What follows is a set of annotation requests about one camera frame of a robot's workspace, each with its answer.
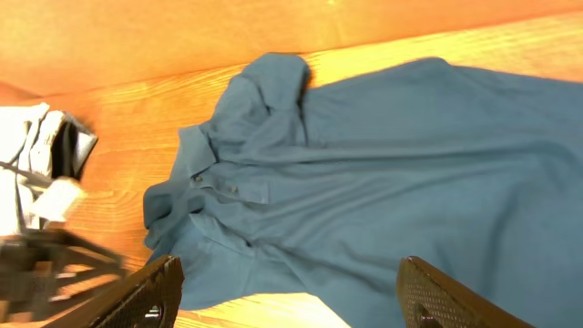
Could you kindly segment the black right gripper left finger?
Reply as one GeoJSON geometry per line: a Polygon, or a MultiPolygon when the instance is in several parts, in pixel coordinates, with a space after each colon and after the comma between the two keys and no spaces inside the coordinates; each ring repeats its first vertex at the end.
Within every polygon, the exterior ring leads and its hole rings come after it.
{"type": "Polygon", "coordinates": [[[183,281],[180,258],[161,256],[45,328],[173,328],[183,281]]]}

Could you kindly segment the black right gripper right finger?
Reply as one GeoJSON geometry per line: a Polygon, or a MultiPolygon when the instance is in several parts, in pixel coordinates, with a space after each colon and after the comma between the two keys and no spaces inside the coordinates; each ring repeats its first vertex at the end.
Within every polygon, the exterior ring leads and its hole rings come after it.
{"type": "Polygon", "coordinates": [[[530,328],[423,259],[400,261],[396,295],[407,328],[530,328]]]}

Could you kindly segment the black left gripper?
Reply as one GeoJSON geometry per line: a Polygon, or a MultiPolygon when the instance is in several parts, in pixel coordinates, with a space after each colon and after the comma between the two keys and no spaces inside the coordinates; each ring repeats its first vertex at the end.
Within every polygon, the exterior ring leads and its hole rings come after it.
{"type": "Polygon", "coordinates": [[[1,320],[44,321],[124,280],[117,253],[64,230],[1,240],[1,320]]]}

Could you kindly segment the dark blue polo shirt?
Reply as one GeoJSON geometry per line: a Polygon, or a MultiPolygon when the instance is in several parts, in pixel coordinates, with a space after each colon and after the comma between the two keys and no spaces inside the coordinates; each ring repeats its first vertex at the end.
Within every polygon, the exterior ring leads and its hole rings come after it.
{"type": "Polygon", "coordinates": [[[582,324],[582,86],[428,58],[324,87],[267,54],[179,133],[144,196],[181,305],[307,292],[400,327],[417,256],[537,327],[582,324]]]}

